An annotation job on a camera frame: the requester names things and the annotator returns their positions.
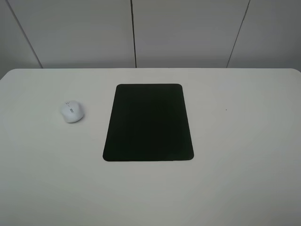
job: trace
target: black mouse pad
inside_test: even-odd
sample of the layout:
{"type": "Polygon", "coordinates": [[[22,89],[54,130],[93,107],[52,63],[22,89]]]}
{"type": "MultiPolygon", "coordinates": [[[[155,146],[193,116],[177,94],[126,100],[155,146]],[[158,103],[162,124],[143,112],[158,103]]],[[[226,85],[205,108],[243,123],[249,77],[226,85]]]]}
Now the black mouse pad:
{"type": "Polygon", "coordinates": [[[106,161],[181,161],[193,156],[181,85],[116,87],[103,151],[106,161]]]}

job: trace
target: computer mouse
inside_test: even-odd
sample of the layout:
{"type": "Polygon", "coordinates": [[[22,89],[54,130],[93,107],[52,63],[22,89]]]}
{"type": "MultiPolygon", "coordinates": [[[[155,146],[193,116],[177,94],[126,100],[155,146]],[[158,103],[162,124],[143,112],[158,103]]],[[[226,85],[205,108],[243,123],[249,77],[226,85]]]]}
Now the computer mouse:
{"type": "Polygon", "coordinates": [[[65,102],[61,107],[61,113],[68,123],[76,122],[84,116],[80,103],[75,100],[65,102]]]}

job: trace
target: white wall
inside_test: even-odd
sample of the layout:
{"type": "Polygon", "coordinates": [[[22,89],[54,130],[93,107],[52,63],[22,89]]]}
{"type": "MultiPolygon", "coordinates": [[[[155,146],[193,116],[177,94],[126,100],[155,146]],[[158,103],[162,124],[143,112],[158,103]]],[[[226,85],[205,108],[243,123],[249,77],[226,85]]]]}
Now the white wall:
{"type": "Polygon", "coordinates": [[[301,71],[300,8],[300,0],[251,0],[229,67],[301,71]]]}
{"type": "Polygon", "coordinates": [[[226,67],[248,0],[133,0],[137,67],[226,67]]]}
{"type": "Polygon", "coordinates": [[[129,0],[9,0],[44,68],[135,67],[129,0]]]}
{"type": "Polygon", "coordinates": [[[0,0],[0,79],[15,68],[40,68],[8,5],[0,0]]]}

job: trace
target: white desk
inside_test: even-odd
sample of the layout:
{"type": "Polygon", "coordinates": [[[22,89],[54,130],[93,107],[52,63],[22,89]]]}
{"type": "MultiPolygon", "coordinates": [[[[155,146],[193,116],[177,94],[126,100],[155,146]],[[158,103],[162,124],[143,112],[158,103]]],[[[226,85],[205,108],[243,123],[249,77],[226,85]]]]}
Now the white desk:
{"type": "Polygon", "coordinates": [[[12,70],[0,123],[0,225],[301,225],[296,70],[12,70]],[[183,86],[193,160],[103,160],[120,83],[183,86]],[[63,121],[66,100],[83,120],[63,121]]]}

